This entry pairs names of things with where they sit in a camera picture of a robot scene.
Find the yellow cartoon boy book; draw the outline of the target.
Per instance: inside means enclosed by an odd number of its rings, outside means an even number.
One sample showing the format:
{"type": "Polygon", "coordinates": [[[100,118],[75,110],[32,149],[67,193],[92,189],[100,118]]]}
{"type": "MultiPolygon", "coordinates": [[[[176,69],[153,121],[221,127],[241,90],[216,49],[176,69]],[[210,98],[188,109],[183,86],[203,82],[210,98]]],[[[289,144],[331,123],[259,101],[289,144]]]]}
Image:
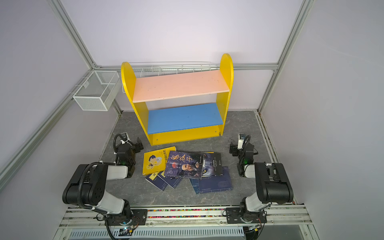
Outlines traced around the yellow cartoon boy book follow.
{"type": "Polygon", "coordinates": [[[144,153],[143,176],[164,171],[170,151],[176,151],[176,147],[168,147],[144,153]]]}

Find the black wolf eye book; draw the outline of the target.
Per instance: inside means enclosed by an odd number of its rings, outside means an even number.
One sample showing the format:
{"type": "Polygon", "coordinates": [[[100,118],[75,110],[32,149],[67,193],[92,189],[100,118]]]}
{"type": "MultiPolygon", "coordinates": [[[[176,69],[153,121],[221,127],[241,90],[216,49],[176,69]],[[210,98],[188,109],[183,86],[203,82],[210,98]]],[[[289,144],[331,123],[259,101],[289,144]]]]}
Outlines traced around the black wolf eye book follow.
{"type": "Polygon", "coordinates": [[[204,163],[202,177],[216,177],[223,175],[222,158],[220,153],[203,153],[204,163]]]}

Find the purple old man book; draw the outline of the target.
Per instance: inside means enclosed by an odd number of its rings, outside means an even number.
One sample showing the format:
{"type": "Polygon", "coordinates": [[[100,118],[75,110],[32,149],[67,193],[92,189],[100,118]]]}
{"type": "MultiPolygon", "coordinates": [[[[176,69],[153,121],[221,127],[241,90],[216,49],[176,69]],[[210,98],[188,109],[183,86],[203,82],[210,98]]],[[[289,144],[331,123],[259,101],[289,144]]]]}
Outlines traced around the purple old man book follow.
{"type": "Polygon", "coordinates": [[[167,177],[201,179],[203,163],[203,154],[170,151],[164,175],[167,177]]]}

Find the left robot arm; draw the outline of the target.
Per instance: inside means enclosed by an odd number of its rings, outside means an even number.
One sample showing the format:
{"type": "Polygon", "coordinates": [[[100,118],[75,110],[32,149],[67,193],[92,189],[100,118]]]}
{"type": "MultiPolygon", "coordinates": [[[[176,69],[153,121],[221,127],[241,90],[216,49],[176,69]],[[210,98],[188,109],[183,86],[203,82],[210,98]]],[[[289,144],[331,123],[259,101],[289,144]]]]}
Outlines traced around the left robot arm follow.
{"type": "Polygon", "coordinates": [[[106,191],[107,181],[133,176],[136,153],[143,149],[140,140],[136,143],[123,140],[119,145],[114,144],[116,159],[113,163],[100,161],[79,165],[63,192],[63,202],[102,215],[101,221],[105,221],[107,226],[130,226],[135,229],[144,225],[147,212],[132,210],[129,201],[106,191]]]}

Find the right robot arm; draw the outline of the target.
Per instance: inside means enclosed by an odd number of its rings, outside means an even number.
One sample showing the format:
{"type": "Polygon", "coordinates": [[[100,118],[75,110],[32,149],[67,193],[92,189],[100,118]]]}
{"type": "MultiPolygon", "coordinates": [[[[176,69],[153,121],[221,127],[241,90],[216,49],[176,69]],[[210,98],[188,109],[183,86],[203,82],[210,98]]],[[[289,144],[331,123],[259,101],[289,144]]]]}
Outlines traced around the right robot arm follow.
{"type": "Polygon", "coordinates": [[[293,201],[294,192],[283,164],[254,162],[253,157],[258,153],[250,143],[244,142],[241,148],[230,144],[229,152],[239,158],[240,177],[255,180],[256,191],[243,198],[239,207],[225,210],[227,223],[262,225],[267,222],[267,208],[293,201]]]}

